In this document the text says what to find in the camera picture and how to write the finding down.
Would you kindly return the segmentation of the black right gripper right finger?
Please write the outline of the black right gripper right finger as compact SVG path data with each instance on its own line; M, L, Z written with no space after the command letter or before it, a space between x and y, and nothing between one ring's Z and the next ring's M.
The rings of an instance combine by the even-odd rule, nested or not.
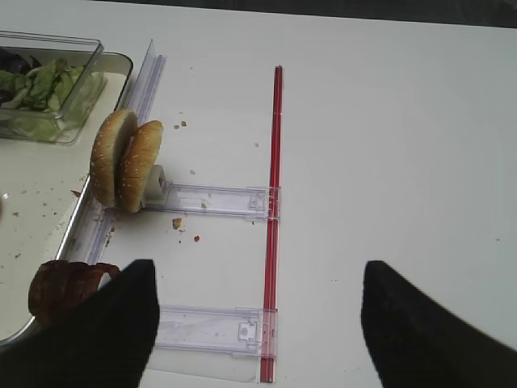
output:
M514 387L516 351L457 317L387 263L367 262L360 322L384 387Z

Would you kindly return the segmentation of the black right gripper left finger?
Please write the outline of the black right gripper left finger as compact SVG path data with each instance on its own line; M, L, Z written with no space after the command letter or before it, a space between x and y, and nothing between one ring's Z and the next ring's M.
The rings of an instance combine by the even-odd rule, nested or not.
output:
M158 333L154 263L138 259L1 355L3 387L137 387Z

